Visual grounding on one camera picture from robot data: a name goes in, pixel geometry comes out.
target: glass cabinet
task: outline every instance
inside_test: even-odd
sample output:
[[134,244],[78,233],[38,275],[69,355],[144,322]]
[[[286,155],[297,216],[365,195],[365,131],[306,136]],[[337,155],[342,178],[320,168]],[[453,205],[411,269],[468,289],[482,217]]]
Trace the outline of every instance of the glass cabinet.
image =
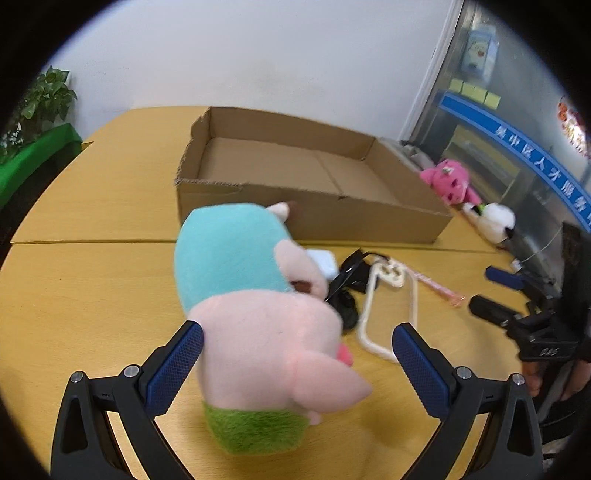
[[560,281],[562,221],[591,229],[584,124],[534,52],[476,2],[463,6],[409,140],[462,162],[484,202],[515,212],[515,256]]

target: open cardboard box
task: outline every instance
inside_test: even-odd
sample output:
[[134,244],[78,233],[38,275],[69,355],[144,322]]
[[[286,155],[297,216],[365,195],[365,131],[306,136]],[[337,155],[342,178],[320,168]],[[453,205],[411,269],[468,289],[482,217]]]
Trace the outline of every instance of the open cardboard box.
[[431,243],[451,214],[380,140],[303,118],[211,107],[176,178],[181,223],[201,206],[298,203],[301,241]]

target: yellow table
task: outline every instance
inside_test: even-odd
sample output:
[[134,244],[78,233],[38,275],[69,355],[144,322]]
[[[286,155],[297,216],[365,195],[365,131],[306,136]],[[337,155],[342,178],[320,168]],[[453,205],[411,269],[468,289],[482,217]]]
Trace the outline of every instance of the yellow table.
[[[143,362],[166,343],[184,318],[172,275],[172,244],[94,243],[16,245],[0,270],[0,390],[35,452],[48,465],[61,396],[69,375],[117,374]],[[339,260],[351,248],[337,247]],[[489,264],[506,268],[504,254],[384,249],[464,295],[487,296],[515,308],[519,294],[486,282]],[[505,379],[519,365],[502,331],[452,309],[420,288],[419,331],[455,365]],[[387,343],[394,324],[405,321],[398,295],[376,297],[371,334]],[[397,479],[434,432],[401,368],[346,343],[354,368],[374,386],[355,408],[328,415],[310,428],[303,446],[285,455],[229,458],[207,433],[196,379],[189,377],[168,414],[158,419],[164,435],[197,478]],[[132,472],[145,478],[120,421],[116,435]],[[476,445],[479,419],[451,478],[463,473]]]
[[[49,186],[12,243],[174,242],[173,181],[190,127],[205,110],[144,108],[114,119],[87,139],[90,145]],[[418,248],[495,251],[462,215],[434,244]]]

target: pink stuffed animal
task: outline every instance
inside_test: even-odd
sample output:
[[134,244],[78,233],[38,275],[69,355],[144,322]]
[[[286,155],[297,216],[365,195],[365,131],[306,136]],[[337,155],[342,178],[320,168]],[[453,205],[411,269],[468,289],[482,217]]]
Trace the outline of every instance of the pink stuffed animal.
[[322,413],[372,390],[350,368],[323,274],[283,225],[289,212],[286,203],[198,208],[176,243],[181,304],[205,336],[205,418],[230,453],[293,449]]
[[482,203],[478,194],[470,188],[470,175],[458,161],[446,158],[435,168],[423,170],[419,176],[446,205],[465,202],[474,205]]

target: blue gripper pad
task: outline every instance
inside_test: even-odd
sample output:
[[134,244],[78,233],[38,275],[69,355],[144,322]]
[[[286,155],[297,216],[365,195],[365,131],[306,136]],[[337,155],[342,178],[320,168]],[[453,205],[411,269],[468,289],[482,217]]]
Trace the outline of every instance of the blue gripper pad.
[[445,419],[451,406],[450,390],[424,352],[425,348],[431,349],[409,323],[394,329],[392,348],[427,413],[437,419]]
[[523,280],[521,280],[519,275],[495,267],[488,267],[484,275],[488,280],[504,285],[505,287],[513,290],[523,290]]
[[176,341],[161,367],[146,386],[145,411],[151,417],[164,415],[182,387],[203,349],[203,329],[192,322]]

